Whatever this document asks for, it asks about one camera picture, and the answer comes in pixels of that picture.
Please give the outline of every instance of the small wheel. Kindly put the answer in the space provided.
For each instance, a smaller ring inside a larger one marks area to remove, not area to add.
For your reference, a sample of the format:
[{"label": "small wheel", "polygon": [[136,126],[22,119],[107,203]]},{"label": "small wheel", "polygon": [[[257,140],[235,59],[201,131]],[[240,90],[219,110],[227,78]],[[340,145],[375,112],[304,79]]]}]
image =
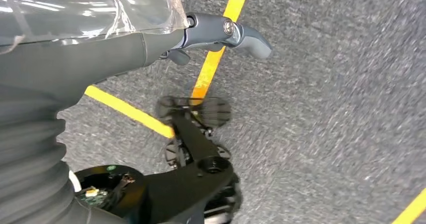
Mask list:
[{"label": "small wheel", "polygon": [[207,127],[220,127],[231,119],[231,105],[222,98],[206,98],[197,106],[201,122]]},{"label": "small wheel", "polygon": [[159,118],[159,120],[165,124],[169,125],[171,121],[170,113],[173,111],[174,97],[165,96],[160,98],[157,101],[157,105],[155,106],[155,115]]}]

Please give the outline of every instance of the caster wheel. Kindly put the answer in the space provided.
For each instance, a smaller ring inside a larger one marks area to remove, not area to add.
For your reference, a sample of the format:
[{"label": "caster wheel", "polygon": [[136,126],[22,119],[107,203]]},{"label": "caster wheel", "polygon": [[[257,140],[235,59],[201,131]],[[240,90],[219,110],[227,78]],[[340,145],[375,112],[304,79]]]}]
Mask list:
[{"label": "caster wheel", "polygon": [[162,97],[156,105],[156,116],[162,123],[170,125],[173,112],[191,112],[197,120],[209,128],[220,127],[231,119],[231,106],[222,98],[206,98],[198,105],[191,105],[192,100],[199,99],[173,96]]}]

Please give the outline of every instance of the black plastic part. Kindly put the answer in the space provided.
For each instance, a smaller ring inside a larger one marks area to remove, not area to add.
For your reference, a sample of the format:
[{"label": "black plastic part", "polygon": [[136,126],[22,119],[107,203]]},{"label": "black plastic part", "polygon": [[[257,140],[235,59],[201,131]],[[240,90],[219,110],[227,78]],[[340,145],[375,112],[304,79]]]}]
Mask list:
[{"label": "black plastic part", "polygon": [[104,210],[121,218],[146,223],[149,220],[150,203],[148,200],[147,182],[144,175],[134,168],[123,165],[104,165],[84,169],[75,173],[84,190],[91,186],[106,189],[111,193],[124,174],[128,174],[134,182],[122,189],[122,198]]},{"label": "black plastic part", "polygon": [[203,224],[206,205],[226,190],[235,177],[234,171],[231,163],[219,156],[217,147],[191,120],[175,114],[172,122],[192,157],[190,164],[148,176],[125,166],[116,166],[113,171],[108,171],[108,166],[93,167],[76,173],[82,188],[94,185],[112,189],[110,182],[100,183],[104,175],[128,173],[134,176],[135,182],[126,188],[123,198],[111,209],[112,213],[138,224]]}]

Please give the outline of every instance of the black mount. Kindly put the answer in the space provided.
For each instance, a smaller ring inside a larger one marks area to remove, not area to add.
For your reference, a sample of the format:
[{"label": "black mount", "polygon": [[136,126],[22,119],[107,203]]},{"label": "black mount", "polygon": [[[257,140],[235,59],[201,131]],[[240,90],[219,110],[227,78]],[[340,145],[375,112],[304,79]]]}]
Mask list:
[{"label": "black mount", "polygon": [[83,188],[76,195],[131,223],[230,223],[242,201],[239,179],[229,151],[208,137],[231,108],[220,98],[195,101],[164,97],[157,104],[158,117],[175,132],[165,154],[174,170],[144,176],[121,165],[85,169],[76,173]]}]

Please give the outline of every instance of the bolt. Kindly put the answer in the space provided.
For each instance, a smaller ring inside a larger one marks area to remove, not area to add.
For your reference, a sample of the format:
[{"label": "bolt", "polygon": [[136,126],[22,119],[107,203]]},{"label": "bolt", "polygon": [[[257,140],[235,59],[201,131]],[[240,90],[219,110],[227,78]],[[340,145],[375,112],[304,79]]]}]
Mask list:
[{"label": "bolt", "polygon": [[232,36],[234,33],[234,23],[230,19],[226,19],[224,22],[224,32],[228,36]]}]

